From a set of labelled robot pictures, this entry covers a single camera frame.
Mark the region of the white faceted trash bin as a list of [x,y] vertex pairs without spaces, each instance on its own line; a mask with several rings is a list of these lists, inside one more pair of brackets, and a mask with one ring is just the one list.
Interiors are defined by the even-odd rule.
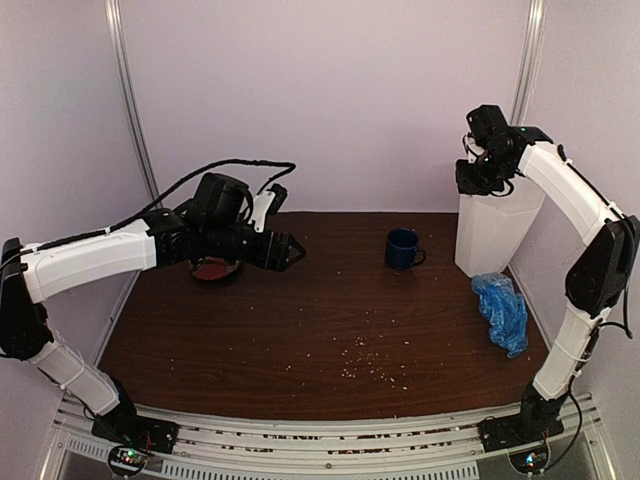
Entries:
[[507,197],[459,198],[454,261],[468,277],[503,271],[527,235],[544,202],[526,182]]

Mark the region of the blue plastic trash bag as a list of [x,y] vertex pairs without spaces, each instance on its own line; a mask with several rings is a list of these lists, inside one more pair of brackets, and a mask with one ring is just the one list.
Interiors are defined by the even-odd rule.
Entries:
[[528,348],[528,313],[524,297],[515,291],[512,280],[503,273],[475,275],[472,292],[478,297],[480,314],[488,322],[490,341],[516,358]]

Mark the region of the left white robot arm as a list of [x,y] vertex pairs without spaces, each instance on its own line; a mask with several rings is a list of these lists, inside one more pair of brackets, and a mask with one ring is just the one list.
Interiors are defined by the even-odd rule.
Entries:
[[198,266],[209,258],[282,272],[306,255],[294,236],[266,226],[286,196],[279,184],[252,195],[238,179],[207,173],[194,197],[175,209],[150,207],[121,226],[48,243],[7,240],[1,256],[2,356],[35,366],[121,443],[137,442],[144,424],[124,387],[52,332],[45,300],[121,273],[184,261]]

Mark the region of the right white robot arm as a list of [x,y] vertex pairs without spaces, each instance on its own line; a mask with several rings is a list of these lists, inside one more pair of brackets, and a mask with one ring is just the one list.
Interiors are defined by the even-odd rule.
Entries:
[[564,318],[518,411],[479,425],[486,440],[512,435],[530,442],[560,429],[561,407],[630,283],[639,220],[600,193],[540,128],[513,126],[492,104],[471,110],[466,122],[464,155],[455,163],[456,266],[468,277],[502,271],[544,202],[559,210],[580,242],[581,253],[564,280]]

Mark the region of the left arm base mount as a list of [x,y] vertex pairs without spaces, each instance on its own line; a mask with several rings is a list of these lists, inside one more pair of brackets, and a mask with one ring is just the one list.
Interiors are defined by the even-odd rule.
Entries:
[[171,454],[177,441],[177,423],[152,417],[135,416],[119,423],[102,417],[93,421],[93,436],[113,443],[107,454],[107,466],[117,476],[140,474],[158,453]]

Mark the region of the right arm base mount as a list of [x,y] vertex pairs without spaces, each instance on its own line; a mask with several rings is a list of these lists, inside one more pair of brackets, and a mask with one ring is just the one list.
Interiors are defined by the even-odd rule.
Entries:
[[486,417],[478,424],[485,453],[505,450],[511,467],[524,475],[543,473],[551,464],[551,437],[564,432],[561,420],[551,421],[541,431],[531,432],[519,423],[518,415]]

